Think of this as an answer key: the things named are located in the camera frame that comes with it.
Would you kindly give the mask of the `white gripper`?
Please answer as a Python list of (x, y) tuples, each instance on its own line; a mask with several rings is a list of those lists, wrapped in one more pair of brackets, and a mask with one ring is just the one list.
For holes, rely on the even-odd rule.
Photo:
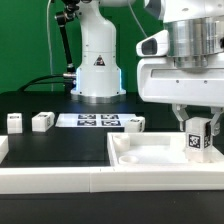
[(193, 69), (177, 69), (173, 60), (166, 57), (144, 58), (137, 66), (137, 84), (143, 101), (173, 104), (181, 131), (188, 119), (186, 105), (212, 107), (213, 117), (206, 123), (205, 133), (220, 133), (224, 115), (224, 57), (209, 57), (206, 68)]

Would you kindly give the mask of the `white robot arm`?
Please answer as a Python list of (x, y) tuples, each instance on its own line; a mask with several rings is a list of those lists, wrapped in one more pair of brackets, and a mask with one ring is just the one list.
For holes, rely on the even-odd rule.
[[(74, 97), (105, 102), (123, 93), (116, 65), (116, 28), (99, 12), (135, 0), (65, 0), (65, 18), (78, 18), (82, 63)], [(211, 133), (220, 131), (224, 114), (224, 0), (144, 0), (144, 9), (164, 29), (136, 46), (141, 57), (137, 86), (142, 100), (166, 103), (181, 122), (189, 105), (211, 109)]]

